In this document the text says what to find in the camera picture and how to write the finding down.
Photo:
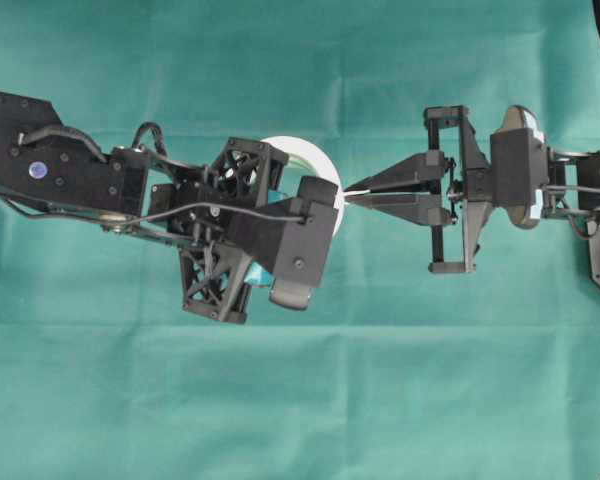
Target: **black mechanical frame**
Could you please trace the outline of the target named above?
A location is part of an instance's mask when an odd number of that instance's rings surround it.
[[[155,150],[140,143],[146,133]],[[337,186],[305,176],[296,196],[269,203],[287,162],[267,143],[230,138],[210,165],[179,163],[151,122],[129,148],[104,154],[51,103],[0,92],[0,199],[30,219],[80,220],[177,247],[183,308],[223,322],[246,320],[256,262],[275,278],[270,300],[287,308],[307,308],[320,283]],[[143,215],[150,170],[169,181],[151,187]]]

